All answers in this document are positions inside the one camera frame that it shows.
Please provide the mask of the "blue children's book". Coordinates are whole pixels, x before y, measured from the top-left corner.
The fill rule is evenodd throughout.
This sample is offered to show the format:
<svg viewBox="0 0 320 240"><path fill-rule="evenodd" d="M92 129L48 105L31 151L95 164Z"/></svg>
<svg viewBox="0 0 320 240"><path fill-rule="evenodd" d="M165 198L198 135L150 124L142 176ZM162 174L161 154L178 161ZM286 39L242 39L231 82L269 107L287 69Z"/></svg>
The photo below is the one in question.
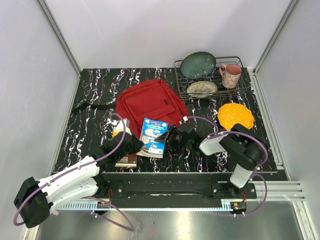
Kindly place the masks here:
<svg viewBox="0 0 320 240"><path fill-rule="evenodd" d="M156 121L145 117L140 134L140 141L143 142L143 146L137 155L162 159L164 156L165 144L157 142L155 139L164 134L168 128L169 124L167 122Z"/></svg>

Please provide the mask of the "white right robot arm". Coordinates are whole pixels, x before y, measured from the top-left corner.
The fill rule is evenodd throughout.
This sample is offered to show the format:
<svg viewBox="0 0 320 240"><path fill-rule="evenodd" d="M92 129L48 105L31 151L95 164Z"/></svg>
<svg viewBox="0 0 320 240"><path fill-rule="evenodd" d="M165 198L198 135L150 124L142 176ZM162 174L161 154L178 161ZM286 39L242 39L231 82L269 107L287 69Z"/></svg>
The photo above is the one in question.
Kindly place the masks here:
<svg viewBox="0 0 320 240"><path fill-rule="evenodd" d="M198 155L206 156L227 152L236 162L227 185L228 195L235 199L244 194L247 182L268 159L267 144L240 123L230 130L210 133L204 137L196 132L191 123L186 122L178 127L172 125L155 141L164 143L165 148L171 151L187 147Z"/></svg>

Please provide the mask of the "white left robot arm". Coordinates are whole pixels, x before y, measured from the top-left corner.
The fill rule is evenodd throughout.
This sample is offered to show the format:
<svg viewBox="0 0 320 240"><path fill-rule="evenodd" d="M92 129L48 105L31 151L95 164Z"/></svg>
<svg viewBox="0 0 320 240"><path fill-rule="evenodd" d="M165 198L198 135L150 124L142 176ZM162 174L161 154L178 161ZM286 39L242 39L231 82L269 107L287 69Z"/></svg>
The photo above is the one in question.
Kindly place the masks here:
<svg viewBox="0 0 320 240"><path fill-rule="evenodd" d="M25 179L13 201L17 209L13 224L33 228L68 203L92 196L103 198L108 186L101 181L101 173L126 155L138 153L142 146L133 133L121 131L74 165L40 180Z"/></svg>

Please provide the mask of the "red student backpack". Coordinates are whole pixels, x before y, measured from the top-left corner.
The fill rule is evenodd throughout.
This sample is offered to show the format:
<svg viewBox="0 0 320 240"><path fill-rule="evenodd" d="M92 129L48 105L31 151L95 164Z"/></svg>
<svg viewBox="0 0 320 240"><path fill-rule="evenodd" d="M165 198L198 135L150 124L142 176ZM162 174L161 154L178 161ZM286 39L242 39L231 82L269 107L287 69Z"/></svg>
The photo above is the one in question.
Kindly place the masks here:
<svg viewBox="0 0 320 240"><path fill-rule="evenodd" d="M98 110L115 109L118 115L129 120L129 128L136 137L142 132L145 118L178 126L183 117L189 116L184 101L161 79L149 79L126 89L115 103L84 102L71 112L76 114L87 107Z"/></svg>

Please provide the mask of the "brown paperback book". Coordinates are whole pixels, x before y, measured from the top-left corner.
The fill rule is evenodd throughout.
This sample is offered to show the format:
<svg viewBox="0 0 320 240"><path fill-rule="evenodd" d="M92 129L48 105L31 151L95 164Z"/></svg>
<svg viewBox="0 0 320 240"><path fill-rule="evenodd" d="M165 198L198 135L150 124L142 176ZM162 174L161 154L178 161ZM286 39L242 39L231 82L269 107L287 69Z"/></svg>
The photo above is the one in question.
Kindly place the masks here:
<svg viewBox="0 0 320 240"><path fill-rule="evenodd" d="M116 164L116 168L135 168L137 166L137 155L128 154L121 158Z"/></svg>

